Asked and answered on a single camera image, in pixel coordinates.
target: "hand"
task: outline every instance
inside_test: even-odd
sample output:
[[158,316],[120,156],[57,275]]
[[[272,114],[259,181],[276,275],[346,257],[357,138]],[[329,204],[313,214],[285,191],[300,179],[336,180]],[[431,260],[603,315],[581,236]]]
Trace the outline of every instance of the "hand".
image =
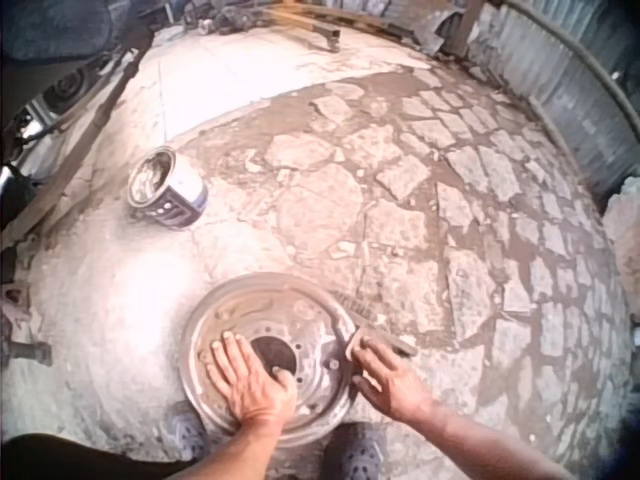
[[282,429],[296,406],[296,382],[290,372],[274,370],[277,381],[265,371],[246,338],[224,332],[214,341],[214,364],[207,372],[231,412],[243,426],[260,424]]
[[363,337],[353,355],[378,382],[381,389],[362,376],[354,377],[358,390],[380,413],[411,424],[419,411],[433,406],[434,399],[422,380],[400,357],[379,340]]

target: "foot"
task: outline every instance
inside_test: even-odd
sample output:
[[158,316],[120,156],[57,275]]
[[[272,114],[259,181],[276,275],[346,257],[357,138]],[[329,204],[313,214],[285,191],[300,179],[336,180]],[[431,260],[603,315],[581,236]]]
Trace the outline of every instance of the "foot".
[[380,425],[346,423],[336,428],[324,450],[321,478],[378,480],[387,440]]
[[179,460],[200,460],[209,453],[204,425],[189,402],[172,405],[162,427],[165,443],[175,449]]

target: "vehicle wheel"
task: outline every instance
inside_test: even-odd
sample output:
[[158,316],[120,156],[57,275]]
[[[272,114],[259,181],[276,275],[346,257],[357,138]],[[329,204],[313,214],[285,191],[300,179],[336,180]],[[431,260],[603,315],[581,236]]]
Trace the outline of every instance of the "vehicle wheel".
[[46,89],[42,94],[42,99],[51,112],[62,115],[89,91],[95,83],[92,81],[94,77],[93,69],[79,68]]

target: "right hand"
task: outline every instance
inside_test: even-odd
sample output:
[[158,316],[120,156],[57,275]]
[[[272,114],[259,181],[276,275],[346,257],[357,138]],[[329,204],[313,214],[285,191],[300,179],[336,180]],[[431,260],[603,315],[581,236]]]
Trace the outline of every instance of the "right hand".
[[381,387],[378,390],[359,375],[353,379],[358,390],[380,413],[410,424],[420,411],[433,407],[435,401],[418,375],[379,340],[363,337],[361,346],[354,346],[353,355]]

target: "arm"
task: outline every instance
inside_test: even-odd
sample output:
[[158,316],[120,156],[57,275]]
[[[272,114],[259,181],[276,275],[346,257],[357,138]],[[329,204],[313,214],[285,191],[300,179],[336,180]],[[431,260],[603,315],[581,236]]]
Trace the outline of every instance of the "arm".
[[354,382],[381,413],[403,422],[475,480],[570,479],[571,475],[520,440],[484,427],[440,404],[418,376],[384,344],[363,339],[354,356],[380,385]]
[[224,346],[213,342],[215,363],[207,371],[242,427],[215,457],[172,479],[262,480],[282,428],[293,415],[296,384],[291,373],[278,370],[273,380],[244,337],[225,332],[223,341]]

